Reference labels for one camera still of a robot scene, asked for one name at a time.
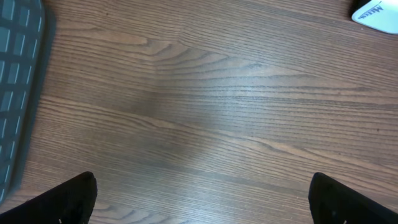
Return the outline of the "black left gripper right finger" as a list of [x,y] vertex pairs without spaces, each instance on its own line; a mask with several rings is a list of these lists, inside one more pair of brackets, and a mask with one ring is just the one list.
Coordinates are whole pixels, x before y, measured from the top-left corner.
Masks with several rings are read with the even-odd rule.
[[316,172],[308,201],[314,224],[397,224],[397,213]]

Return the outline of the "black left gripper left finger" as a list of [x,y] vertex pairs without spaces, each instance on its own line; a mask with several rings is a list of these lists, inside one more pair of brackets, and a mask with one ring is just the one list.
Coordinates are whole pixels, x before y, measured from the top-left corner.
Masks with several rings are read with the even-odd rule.
[[92,172],[76,177],[1,214],[1,224],[88,223],[97,198]]

